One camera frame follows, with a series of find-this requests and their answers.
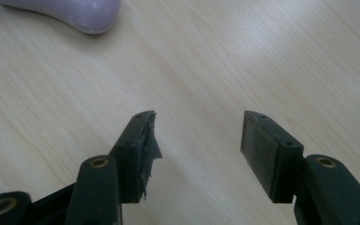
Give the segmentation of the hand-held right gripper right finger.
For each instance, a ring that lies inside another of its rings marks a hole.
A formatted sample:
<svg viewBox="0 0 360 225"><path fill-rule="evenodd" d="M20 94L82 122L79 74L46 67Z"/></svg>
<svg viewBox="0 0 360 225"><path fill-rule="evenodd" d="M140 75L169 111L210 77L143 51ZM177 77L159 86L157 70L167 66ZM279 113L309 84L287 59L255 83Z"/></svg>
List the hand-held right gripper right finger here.
<svg viewBox="0 0 360 225"><path fill-rule="evenodd" d="M246 111L241 152L272 203L293 203L298 225L360 225L360 183L340 161L304 145L269 116Z"/></svg>

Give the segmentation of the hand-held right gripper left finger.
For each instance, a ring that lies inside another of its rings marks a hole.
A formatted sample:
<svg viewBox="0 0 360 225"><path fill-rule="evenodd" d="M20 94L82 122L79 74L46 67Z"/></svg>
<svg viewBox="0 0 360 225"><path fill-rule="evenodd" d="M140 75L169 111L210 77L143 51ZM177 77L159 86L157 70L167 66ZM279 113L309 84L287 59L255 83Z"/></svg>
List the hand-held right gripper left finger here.
<svg viewBox="0 0 360 225"><path fill-rule="evenodd" d="M109 154L82 163L65 225L123 225L122 205L146 197L153 161L161 157L155 119L154 111L135 114Z"/></svg>

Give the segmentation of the lilac rounded plastic object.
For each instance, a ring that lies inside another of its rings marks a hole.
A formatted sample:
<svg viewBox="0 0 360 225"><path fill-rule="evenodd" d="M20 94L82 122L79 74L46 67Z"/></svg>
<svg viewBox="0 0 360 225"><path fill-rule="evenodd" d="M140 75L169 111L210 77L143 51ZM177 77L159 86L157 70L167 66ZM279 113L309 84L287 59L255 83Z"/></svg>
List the lilac rounded plastic object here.
<svg viewBox="0 0 360 225"><path fill-rule="evenodd" d="M44 14L85 34L99 35L113 26L121 0L0 0L0 4Z"/></svg>

